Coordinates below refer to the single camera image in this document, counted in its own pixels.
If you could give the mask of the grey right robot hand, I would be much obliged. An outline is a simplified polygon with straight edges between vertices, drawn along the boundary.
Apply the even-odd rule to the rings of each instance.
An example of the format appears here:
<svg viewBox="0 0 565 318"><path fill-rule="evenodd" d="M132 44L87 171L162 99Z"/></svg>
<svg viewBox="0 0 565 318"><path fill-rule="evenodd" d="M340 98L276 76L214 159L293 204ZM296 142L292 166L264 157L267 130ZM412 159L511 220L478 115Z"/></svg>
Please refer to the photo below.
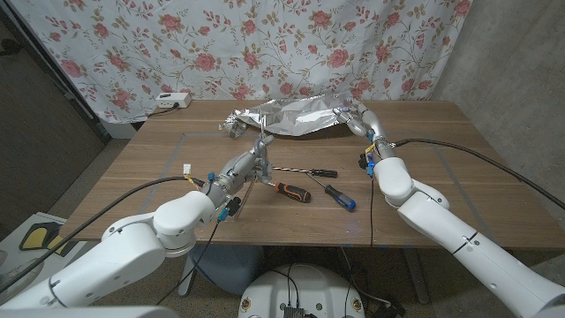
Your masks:
<svg viewBox="0 0 565 318"><path fill-rule="evenodd" d="M375 145L381 159L396 157L393 147L376 114L359 101L346 101L333 109L337 121L346 124L359 137L367 137Z"/></svg>

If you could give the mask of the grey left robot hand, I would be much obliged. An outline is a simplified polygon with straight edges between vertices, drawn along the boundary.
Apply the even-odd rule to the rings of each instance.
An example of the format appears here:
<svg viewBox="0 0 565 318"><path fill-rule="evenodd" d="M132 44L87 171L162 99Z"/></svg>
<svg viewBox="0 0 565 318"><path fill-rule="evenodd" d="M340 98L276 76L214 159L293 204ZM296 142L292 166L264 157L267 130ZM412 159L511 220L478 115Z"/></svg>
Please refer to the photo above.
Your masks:
<svg viewBox="0 0 565 318"><path fill-rule="evenodd" d="M216 208L239 192L246 182L258 179L268 183L272 180L272 164L267 159L267 146L274 139L273 135L258 138L250 150L233 157L217 175L207 181L202 192Z"/></svg>

